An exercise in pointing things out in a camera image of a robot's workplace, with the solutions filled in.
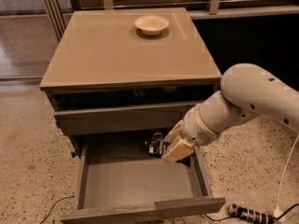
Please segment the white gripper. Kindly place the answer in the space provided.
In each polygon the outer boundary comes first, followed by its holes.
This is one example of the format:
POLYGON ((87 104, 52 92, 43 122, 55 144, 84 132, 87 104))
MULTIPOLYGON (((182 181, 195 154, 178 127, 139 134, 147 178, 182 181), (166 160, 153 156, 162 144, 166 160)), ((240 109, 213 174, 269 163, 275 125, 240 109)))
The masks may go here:
POLYGON ((193 154, 193 145, 207 146, 220 137, 218 133, 211 131, 204 123, 200 115, 200 105, 195 105, 165 136, 164 142, 171 144, 162 159, 171 163, 182 160, 193 154), (181 135, 187 139, 177 138, 181 135))

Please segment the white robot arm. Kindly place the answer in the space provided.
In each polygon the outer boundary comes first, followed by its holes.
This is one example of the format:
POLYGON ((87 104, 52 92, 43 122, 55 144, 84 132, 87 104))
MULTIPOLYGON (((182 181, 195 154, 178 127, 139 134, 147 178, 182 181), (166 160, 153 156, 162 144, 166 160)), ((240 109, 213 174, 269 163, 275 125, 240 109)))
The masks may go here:
POLYGON ((206 146, 221 133, 259 115, 272 117, 299 133, 299 91, 262 67, 250 63, 230 67, 221 89, 192 107, 164 138, 162 159, 176 162, 206 146))

